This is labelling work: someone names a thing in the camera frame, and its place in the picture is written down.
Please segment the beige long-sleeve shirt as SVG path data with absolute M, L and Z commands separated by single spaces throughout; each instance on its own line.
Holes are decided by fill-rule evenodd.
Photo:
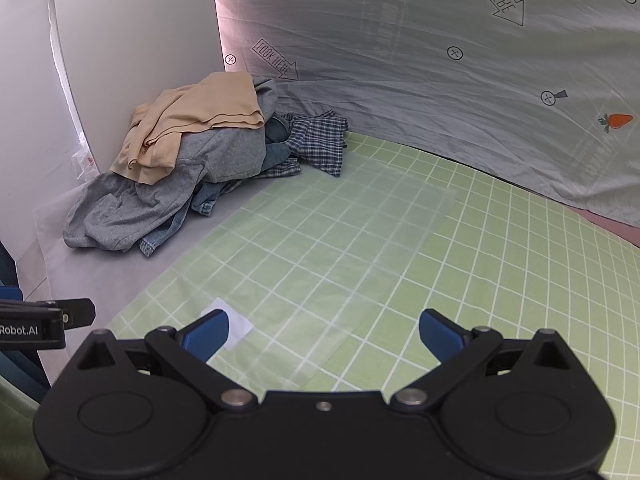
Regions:
M 137 106 L 111 170 L 152 185 L 175 169 L 185 133 L 211 128 L 256 130 L 263 125 L 252 76 L 211 73 L 197 84 L 167 89 L 155 101 Z

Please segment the grey hoodie sweatshirt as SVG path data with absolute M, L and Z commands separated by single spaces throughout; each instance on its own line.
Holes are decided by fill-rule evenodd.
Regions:
M 172 173 L 147 185 L 111 168 L 93 179 L 68 213 L 63 240 L 71 248 L 126 252 L 172 217 L 205 180 L 224 183 L 255 177 L 266 156 L 265 126 L 277 105 L 274 80 L 250 75 L 265 125 L 256 130 L 211 128 L 185 133 Z

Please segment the green grid cutting mat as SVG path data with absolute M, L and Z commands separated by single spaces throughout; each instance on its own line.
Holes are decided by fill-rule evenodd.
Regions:
M 342 174 L 243 185 L 213 229 L 112 321 L 122 338 L 216 306 L 250 329 L 212 365 L 257 393 L 391 394 L 436 365 L 433 308 L 509 338 L 557 330 L 616 416 L 603 470 L 639 474 L 639 251 L 551 200 L 360 134 Z

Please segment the small clear plastic packet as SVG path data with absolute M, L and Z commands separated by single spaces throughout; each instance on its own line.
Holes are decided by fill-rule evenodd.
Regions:
M 78 180 L 90 180 L 99 174 L 96 162 L 90 150 L 85 146 L 73 154 L 72 159 Z

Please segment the blue denim jeans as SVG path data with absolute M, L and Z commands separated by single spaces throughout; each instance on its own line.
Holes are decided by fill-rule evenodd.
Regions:
M 262 162 L 262 171 L 255 179 L 294 177 L 302 171 L 292 150 L 285 144 L 291 135 L 293 119 L 293 114 L 274 114 L 268 120 L 265 128 L 266 156 Z M 142 255 L 151 257 L 160 246 L 177 234 L 190 211 L 210 217 L 218 198 L 236 190 L 242 183 L 242 180 L 224 183 L 201 180 L 191 197 L 172 217 L 138 241 Z

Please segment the blue plaid checked shirt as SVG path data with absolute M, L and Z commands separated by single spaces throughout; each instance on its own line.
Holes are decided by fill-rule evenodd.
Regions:
M 256 179 L 295 177 L 303 162 L 341 177 L 347 128 L 347 119 L 333 110 L 318 116 L 274 114 L 265 126 L 266 156 Z

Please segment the grey carrot-print backdrop sheet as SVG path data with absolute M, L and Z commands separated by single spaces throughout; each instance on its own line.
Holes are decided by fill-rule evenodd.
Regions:
M 287 110 L 462 162 L 639 238 L 639 0 L 216 0 Z

